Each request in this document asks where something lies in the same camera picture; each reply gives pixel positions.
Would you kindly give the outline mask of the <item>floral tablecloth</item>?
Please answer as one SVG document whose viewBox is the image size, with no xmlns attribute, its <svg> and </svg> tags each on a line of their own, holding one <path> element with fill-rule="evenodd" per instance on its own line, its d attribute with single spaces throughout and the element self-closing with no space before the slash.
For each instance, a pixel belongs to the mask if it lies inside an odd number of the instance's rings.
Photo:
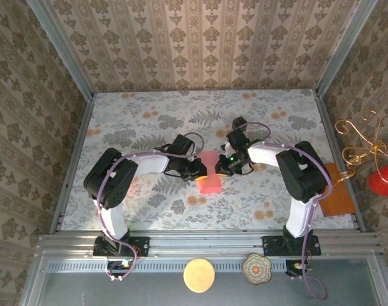
<svg viewBox="0 0 388 306">
<path fill-rule="evenodd" d="M 251 140 L 285 145 L 306 140 L 324 163 L 334 161 L 309 89 L 97 94 L 62 229 L 100 229 L 83 182 L 108 148 L 123 154 L 144 152 L 181 134 L 196 148 L 219 150 L 236 117 L 248 121 Z M 142 175 L 123 202 L 132 230 L 280 230 L 289 210 L 290 196 L 279 169 L 264 164 L 224 178 L 218 194 L 201 194 L 196 182 L 161 173 Z"/>
</svg>

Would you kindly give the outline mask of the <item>aluminium frame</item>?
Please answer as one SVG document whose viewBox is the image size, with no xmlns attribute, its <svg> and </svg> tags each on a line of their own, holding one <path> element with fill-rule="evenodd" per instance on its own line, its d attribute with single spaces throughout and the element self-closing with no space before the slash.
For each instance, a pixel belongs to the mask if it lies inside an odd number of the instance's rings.
<svg viewBox="0 0 388 306">
<path fill-rule="evenodd" d="M 59 195 L 56 211 L 49 233 L 40 236 L 34 254 L 20 306 L 38 306 L 46 286 L 49 273 L 43 271 L 51 259 L 103 260 L 94 257 L 93 242 L 101 235 L 93 231 L 63 231 L 60 229 L 72 189 L 75 172 L 81 155 L 81 147 L 86 139 L 87 126 L 94 110 L 94 95 L 86 84 L 80 70 L 75 67 L 75 58 L 70 54 L 68 44 L 47 8 L 46 0 L 29 0 L 29 5 L 39 19 L 47 36 L 57 48 L 58 54 L 68 66 L 71 76 L 86 99 L 84 112 L 69 168 Z M 374 233 L 365 231 L 364 222 L 357 217 L 356 229 L 318 229 L 322 248 L 321 259 L 360 259 L 368 260 L 371 293 L 378 306 L 388 306 L 388 269 L 380 244 Z M 262 237 L 278 236 L 278 230 L 149 230 L 145 235 L 151 239 L 150 251 L 146 259 L 184 260 L 205 259 L 244 259 L 251 252 L 262 252 Z"/>
</svg>

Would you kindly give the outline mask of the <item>pink paper sheet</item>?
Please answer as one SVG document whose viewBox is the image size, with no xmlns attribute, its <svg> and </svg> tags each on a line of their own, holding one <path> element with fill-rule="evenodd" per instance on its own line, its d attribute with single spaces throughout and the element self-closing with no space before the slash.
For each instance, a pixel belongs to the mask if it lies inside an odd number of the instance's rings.
<svg viewBox="0 0 388 306">
<path fill-rule="evenodd" d="M 202 151 L 199 157 L 207 170 L 207 176 L 197 180 L 200 193 L 216 194 L 222 192 L 221 178 L 215 170 L 216 163 L 219 161 L 218 153 L 215 150 Z"/>
</svg>

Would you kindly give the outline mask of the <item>round cork coaster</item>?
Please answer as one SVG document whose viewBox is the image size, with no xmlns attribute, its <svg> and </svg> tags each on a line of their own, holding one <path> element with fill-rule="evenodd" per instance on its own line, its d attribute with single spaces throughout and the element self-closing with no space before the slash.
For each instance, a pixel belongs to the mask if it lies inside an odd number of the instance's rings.
<svg viewBox="0 0 388 306">
<path fill-rule="evenodd" d="M 183 272 L 183 281 L 194 293 L 205 293 L 214 283 L 216 276 L 213 265 L 204 258 L 191 260 Z"/>
</svg>

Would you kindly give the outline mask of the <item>small circuit board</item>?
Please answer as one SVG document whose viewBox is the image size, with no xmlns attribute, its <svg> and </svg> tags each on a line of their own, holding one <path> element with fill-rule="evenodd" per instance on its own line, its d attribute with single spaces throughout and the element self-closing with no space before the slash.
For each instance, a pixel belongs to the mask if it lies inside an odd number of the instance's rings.
<svg viewBox="0 0 388 306">
<path fill-rule="evenodd" d="M 122 259 L 120 261 L 107 261 L 106 273 L 111 279 L 123 279 L 133 265 L 132 259 Z"/>
<path fill-rule="evenodd" d="M 286 271 L 285 274 L 289 277 L 301 277 L 302 276 L 302 261 L 301 260 L 291 260 L 287 259 L 286 263 Z M 308 260 L 304 261 L 305 264 L 305 273 L 312 270 L 313 267 L 309 264 Z"/>
</svg>

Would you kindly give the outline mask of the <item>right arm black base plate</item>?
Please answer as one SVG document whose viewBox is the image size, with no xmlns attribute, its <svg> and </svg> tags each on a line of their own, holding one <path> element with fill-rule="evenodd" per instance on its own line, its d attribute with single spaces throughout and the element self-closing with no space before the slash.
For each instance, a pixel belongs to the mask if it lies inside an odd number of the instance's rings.
<svg viewBox="0 0 388 306">
<path fill-rule="evenodd" d="M 264 236 L 262 247 L 264 256 L 300 256 L 304 238 L 293 236 Z M 310 251 L 312 256 L 322 254 L 319 239 L 316 235 L 309 236 L 306 241 L 306 252 Z"/>
</svg>

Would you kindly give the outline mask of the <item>brown rectangular mat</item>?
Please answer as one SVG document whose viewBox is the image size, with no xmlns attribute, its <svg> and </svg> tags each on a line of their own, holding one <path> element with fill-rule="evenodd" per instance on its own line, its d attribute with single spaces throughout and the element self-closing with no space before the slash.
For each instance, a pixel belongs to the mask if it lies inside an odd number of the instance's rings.
<svg viewBox="0 0 388 306">
<path fill-rule="evenodd" d="M 325 167 L 331 176 L 332 193 L 326 199 L 319 201 L 324 217 L 356 213 L 356 207 L 346 184 L 341 181 L 337 165 L 335 163 L 327 163 Z"/>
</svg>

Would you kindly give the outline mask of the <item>red ornament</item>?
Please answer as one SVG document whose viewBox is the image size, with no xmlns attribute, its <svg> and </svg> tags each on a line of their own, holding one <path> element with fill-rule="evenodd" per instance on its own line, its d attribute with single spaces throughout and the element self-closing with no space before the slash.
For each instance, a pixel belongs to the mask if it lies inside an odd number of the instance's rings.
<svg viewBox="0 0 388 306">
<path fill-rule="evenodd" d="M 372 174 L 368 179 L 368 184 L 375 194 L 388 197 L 388 166 Z"/>
</svg>

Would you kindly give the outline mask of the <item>floral patterned dish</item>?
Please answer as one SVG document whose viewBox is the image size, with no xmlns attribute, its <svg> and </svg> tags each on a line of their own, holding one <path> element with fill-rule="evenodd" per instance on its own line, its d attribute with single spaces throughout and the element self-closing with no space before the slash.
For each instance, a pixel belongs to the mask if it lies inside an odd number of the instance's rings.
<svg viewBox="0 0 388 306">
<path fill-rule="evenodd" d="M 271 261 L 257 253 L 251 253 L 241 265 L 246 280 L 254 286 L 266 284 L 271 280 L 271 268 Z"/>
</svg>

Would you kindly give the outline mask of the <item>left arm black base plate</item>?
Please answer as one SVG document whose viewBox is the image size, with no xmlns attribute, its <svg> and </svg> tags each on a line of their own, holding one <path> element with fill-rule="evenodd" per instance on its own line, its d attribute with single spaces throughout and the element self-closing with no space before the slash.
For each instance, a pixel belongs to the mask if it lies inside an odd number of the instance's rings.
<svg viewBox="0 0 388 306">
<path fill-rule="evenodd" d="M 127 243 L 131 245 L 137 257 L 147 257 L 149 254 L 149 237 L 129 237 Z M 94 241 L 93 256 L 105 257 L 134 257 L 133 251 L 119 242 L 112 241 L 107 236 L 97 237 Z"/>
</svg>

